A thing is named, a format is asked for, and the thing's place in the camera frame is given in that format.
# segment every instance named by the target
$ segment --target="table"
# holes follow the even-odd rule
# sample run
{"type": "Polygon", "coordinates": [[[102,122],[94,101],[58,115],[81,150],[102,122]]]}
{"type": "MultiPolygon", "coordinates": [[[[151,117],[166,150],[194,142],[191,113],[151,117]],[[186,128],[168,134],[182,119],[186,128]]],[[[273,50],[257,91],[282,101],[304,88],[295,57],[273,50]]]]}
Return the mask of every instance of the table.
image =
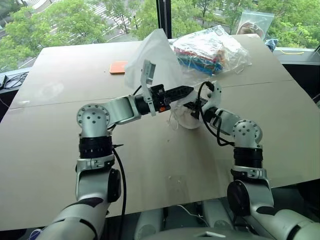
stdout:
{"type": "MultiPolygon", "coordinates": [[[[221,106],[262,128],[263,164],[272,187],[320,178],[319,109],[259,38],[235,38],[249,49],[252,66],[238,75],[218,77],[224,86],[221,106]]],[[[41,52],[0,124],[0,230],[47,225],[75,201],[81,131],[76,113],[89,102],[104,103],[132,92],[124,87],[123,76],[111,76],[108,69],[114,61],[129,59],[138,45],[94,44],[41,52]],[[71,60],[87,68],[80,70],[71,60]]],[[[113,133],[114,144],[124,144],[117,150],[127,178],[127,214],[226,195],[232,147],[219,147],[204,127],[173,130],[169,115],[145,115],[113,133]]],[[[121,206],[121,199],[113,203],[110,216],[119,215],[121,206]]]]}

